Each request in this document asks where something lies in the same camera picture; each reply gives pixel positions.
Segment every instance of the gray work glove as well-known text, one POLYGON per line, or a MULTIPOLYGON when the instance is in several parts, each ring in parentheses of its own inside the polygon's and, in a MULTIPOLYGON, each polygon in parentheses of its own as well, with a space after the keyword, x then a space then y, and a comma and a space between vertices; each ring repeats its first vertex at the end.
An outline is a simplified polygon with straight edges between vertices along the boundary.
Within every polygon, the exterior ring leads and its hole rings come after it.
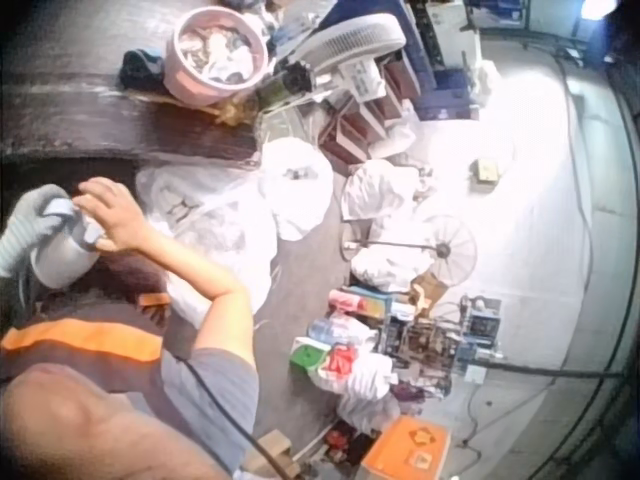
POLYGON ((45 185, 20 197, 0 237, 0 277, 11 277, 36 245, 62 227, 64 218, 41 216, 55 198, 69 198, 69 195, 57 185, 45 185))

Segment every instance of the pink bucket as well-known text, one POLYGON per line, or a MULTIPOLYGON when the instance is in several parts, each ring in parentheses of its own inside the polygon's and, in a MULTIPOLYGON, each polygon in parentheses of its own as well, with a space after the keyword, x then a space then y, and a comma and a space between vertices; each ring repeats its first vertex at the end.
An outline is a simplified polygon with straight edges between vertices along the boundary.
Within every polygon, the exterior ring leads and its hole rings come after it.
POLYGON ((180 19, 167 44, 164 85, 173 96, 182 102, 203 107, 234 93, 255 87, 264 77, 268 62, 267 46, 258 32, 247 23, 242 15, 223 7, 199 8, 180 19), (249 48, 253 56, 253 75, 246 82, 237 85, 214 82, 200 75, 184 58, 178 47, 180 35, 184 30, 192 27, 209 28, 213 26, 235 28, 249 39, 249 48))

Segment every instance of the shirt sleeve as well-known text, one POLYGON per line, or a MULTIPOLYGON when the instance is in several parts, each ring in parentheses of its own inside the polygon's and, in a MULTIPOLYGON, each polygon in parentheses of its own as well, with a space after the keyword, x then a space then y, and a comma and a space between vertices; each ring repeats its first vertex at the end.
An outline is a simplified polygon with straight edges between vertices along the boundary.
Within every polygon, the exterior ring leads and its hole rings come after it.
MULTIPOLYGON (((255 368, 233 353, 213 348, 196 350, 189 363, 231 417, 251 433, 259 394, 255 368)), ((162 378, 167 395, 194 433, 220 466, 232 475, 244 460, 248 442, 211 401, 184 363, 168 352, 163 352, 162 378)))

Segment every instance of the wooden table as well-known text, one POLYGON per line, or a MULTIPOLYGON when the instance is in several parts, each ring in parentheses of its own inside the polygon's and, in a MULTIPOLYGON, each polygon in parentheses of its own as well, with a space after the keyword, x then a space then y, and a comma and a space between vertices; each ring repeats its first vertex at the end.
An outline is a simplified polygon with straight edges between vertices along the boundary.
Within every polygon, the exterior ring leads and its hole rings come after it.
POLYGON ((127 50, 164 52, 178 18, 211 3, 37 2, 3 33, 3 162, 90 156, 255 166, 251 126, 217 125, 198 110, 133 100, 117 86, 127 50))

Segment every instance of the orange box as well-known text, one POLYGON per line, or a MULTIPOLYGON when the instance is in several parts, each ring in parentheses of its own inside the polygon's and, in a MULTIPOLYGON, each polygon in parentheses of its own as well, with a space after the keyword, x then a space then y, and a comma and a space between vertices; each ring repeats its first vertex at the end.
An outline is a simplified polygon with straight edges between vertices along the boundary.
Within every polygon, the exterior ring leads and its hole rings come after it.
POLYGON ((446 428, 402 416, 373 445, 356 480, 437 480, 450 441, 446 428))

